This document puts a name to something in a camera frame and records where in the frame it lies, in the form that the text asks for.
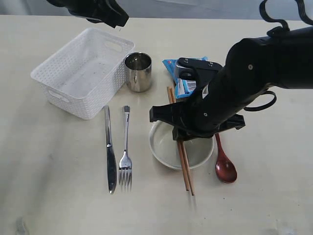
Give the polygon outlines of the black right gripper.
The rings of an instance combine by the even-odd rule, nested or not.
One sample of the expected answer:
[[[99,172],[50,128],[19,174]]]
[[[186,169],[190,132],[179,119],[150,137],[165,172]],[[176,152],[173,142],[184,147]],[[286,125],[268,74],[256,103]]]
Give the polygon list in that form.
[[[229,82],[211,81],[194,91],[184,101],[153,106],[150,122],[162,121],[173,126],[173,140],[210,138],[215,133],[245,126],[242,115],[245,107],[245,88]]]

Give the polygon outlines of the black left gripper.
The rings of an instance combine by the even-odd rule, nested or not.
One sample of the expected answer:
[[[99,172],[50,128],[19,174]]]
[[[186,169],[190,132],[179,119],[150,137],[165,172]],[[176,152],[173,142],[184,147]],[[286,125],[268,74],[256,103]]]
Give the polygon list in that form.
[[[115,28],[124,27],[129,15],[115,0],[48,0],[56,7],[63,7],[76,17],[91,23],[105,23]]]

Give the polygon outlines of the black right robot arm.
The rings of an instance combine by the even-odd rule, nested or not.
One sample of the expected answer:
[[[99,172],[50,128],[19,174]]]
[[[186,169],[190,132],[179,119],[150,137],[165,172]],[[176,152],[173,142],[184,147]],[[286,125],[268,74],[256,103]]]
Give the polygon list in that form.
[[[182,79],[194,80],[196,88],[184,101],[153,106],[150,122],[173,126],[175,140],[210,138],[215,133],[244,127],[241,110],[251,108],[270,87],[313,87],[313,29],[287,31],[277,36],[244,38],[228,52],[225,65],[179,58]]]

